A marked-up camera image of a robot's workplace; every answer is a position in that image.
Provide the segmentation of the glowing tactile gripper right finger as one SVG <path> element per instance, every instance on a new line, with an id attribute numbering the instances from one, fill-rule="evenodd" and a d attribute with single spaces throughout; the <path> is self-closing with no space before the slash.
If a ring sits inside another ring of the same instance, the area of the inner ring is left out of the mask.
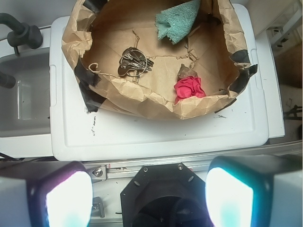
<path id="1" fill-rule="evenodd" d="M 303 158 L 215 157 L 206 176 L 205 199 L 216 227 L 301 227 Z"/>

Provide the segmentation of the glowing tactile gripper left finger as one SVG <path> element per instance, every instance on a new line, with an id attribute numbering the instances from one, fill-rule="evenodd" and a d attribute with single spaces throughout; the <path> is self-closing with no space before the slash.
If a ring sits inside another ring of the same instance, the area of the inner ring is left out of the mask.
<path id="1" fill-rule="evenodd" d="M 92 203 L 92 179 L 81 162 L 0 164 L 2 227 L 86 227 Z"/>

